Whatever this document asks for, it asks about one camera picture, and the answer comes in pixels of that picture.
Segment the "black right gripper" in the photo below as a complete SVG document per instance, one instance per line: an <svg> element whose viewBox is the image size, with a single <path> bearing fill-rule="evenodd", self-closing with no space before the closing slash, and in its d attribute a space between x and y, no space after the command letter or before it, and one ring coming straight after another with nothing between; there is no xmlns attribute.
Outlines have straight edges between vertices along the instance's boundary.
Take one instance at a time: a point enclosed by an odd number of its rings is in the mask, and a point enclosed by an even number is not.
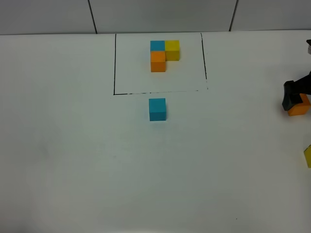
<svg viewBox="0 0 311 233"><path fill-rule="evenodd" d="M303 102L300 94L311 94L311 74L309 73L297 81L286 81L283 87L284 98L282 107L285 111L289 111L297 104Z"/></svg>

